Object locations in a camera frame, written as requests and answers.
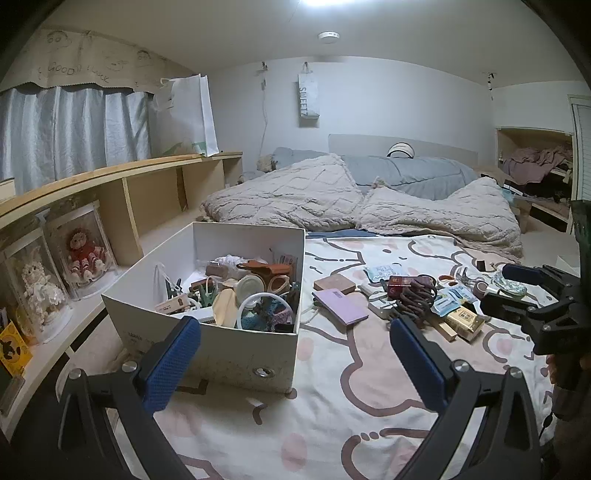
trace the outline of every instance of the doll in white dress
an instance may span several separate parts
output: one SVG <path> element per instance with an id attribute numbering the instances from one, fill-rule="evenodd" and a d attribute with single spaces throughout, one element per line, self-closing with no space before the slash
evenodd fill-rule
<path id="1" fill-rule="evenodd" d="M 59 305 L 66 301 L 66 296 L 60 287 L 51 282 L 51 276 L 45 274 L 43 264 L 38 260 L 25 264 L 22 279 L 25 283 L 24 296 L 43 331 L 59 315 Z"/>

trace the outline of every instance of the glass display case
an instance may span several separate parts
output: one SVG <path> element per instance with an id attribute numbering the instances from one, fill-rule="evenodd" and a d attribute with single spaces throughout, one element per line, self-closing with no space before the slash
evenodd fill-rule
<path id="1" fill-rule="evenodd" d="M 18 302 L 8 277 L 6 263 L 1 256 L 2 254 L 0 254 L 0 331 L 6 328 L 10 322 L 14 322 L 27 345 L 36 345 L 38 342 L 31 321 L 25 309 Z"/>
<path id="2" fill-rule="evenodd" d="M 47 222 L 48 236 L 62 277 L 76 300 L 94 295 L 119 275 L 99 215 L 99 201 Z"/>
<path id="3" fill-rule="evenodd" d="M 27 340 L 32 333 L 37 341 L 48 342 L 70 320 L 72 308 L 43 231 L 37 228 L 26 234 L 7 247 L 2 257 L 17 302 L 15 320 L 25 341 L 34 341 Z"/>

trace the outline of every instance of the floor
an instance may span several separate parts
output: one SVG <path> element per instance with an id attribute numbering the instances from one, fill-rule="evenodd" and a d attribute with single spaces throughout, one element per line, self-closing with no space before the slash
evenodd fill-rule
<path id="1" fill-rule="evenodd" d="M 572 268 L 580 267 L 579 244 L 574 235 L 559 232 L 530 217 L 521 240 L 524 251 L 522 263 L 528 267 L 556 266 L 558 256 Z"/>

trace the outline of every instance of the metal screw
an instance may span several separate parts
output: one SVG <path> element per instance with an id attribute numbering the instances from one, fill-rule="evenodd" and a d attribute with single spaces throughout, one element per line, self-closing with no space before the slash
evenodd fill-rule
<path id="1" fill-rule="evenodd" d="M 72 380 L 77 380 L 82 376 L 82 370 L 80 370 L 79 368 L 75 368 L 74 370 L 71 370 L 70 373 L 68 373 L 68 377 L 71 378 Z"/>
<path id="2" fill-rule="evenodd" d="M 122 366 L 121 370 L 123 370 L 126 374 L 130 374 L 131 372 L 135 372 L 135 369 L 138 368 L 138 364 L 133 360 L 127 360 Z"/>
<path id="3" fill-rule="evenodd" d="M 465 360 L 456 360 L 453 363 L 453 369 L 456 372 L 467 372 L 470 369 L 470 365 Z"/>
<path id="4" fill-rule="evenodd" d="M 511 367 L 509 369 L 509 375 L 513 378 L 523 378 L 523 372 L 519 370 L 517 367 Z"/>

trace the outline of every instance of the beige textured blanket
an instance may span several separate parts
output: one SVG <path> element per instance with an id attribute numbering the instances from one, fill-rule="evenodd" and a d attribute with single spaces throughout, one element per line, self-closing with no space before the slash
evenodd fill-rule
<path id="1" fill-rule="evenodd" d="M 464 247 L 523 256 L 519 224 L 490 178 L 475 180 L 444 200 L 427 200 L 379 187 L 358 207 L 356 227 L 380 235 L 448 235 Z"/>

